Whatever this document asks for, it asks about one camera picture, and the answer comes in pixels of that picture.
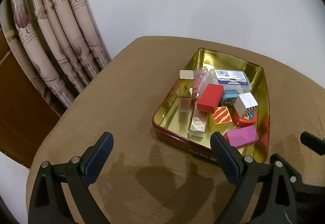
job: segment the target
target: small blue container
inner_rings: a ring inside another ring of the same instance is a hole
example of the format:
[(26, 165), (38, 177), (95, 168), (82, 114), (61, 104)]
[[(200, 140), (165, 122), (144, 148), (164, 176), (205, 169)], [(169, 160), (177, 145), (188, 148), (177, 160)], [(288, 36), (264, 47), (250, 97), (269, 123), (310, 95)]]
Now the small blue container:
[(223, 92), (223, 96), (221, 98), (221, 105), (223, 107), (232, 107), (235, 103), (236, 98), (238, 97), (238, 91), (236, 89), (226, 89)]

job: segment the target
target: gold tin tray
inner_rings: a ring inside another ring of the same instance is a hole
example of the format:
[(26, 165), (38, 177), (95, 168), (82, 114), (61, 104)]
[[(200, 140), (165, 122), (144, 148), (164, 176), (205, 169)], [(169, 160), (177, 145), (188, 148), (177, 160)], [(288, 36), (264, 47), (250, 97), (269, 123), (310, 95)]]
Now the gold tin tray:
[[(209, 70), (219, 68), (245, 72), (252, 85), (251, 93), (258, 102), (255, 128), (259, 140), (255, 144), (239, 148), (238, 150), (243, 156), (250, 155), (257, 162), (265, 162), (269, 148), (270, 110), (268, 87), (263, 68), (244, 59), (206, 48), (199, 48), (184, 69), (195, 70), (200, 67), (207, 67)], [(179, 80), (175, 82), (152, 118), (152, 125), (157, 137), (159, 140), (201, 159), (217, 163), (210, 148), (212, 132), (209, 131), (208, 126), (203, 138), (187, 136), (191, 111), (189, 113), (178, 112), (178, 85)], [(233, 123), (226, 131), (236, 128), (239, 127)]]

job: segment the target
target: blue gripper pad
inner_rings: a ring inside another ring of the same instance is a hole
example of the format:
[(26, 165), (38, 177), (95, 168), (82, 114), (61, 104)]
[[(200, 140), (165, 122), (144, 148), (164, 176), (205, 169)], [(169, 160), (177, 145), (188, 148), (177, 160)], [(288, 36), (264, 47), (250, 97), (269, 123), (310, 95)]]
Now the blue gripper pad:
[(244, 172), (243, 156), (219, 132), (211, 135), (210, 146), (228, 182), (238, 187)]
[(104, 132), (94, 146), (90, 146), (82, 155), (80, 170), (86, 187), (96, 182), (108, 156), (114, 146), (113, 135)]

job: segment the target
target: yellow cube with red stripes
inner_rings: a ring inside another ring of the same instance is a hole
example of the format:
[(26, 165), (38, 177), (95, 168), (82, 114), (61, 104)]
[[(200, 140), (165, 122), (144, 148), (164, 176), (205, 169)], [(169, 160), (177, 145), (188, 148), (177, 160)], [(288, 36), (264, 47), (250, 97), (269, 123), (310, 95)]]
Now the yellow cube with red stripes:
[(209, 114), (209, 128), (211, 132), (222, 131), (232, 123), (227, 107), (218, 107), (215, 113)]

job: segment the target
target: white cube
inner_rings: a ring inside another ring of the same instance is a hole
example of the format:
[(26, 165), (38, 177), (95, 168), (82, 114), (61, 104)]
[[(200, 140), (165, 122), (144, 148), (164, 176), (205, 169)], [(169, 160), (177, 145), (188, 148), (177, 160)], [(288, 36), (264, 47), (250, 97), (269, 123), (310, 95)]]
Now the white cube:
[(245, 117), (254, 112), (257, 108), (257, 101), (253, 97), (253, 95), (248, 92), (244, 94), (240, 94), (234, 104), (234, 107), (239, 115), (239, 117)]

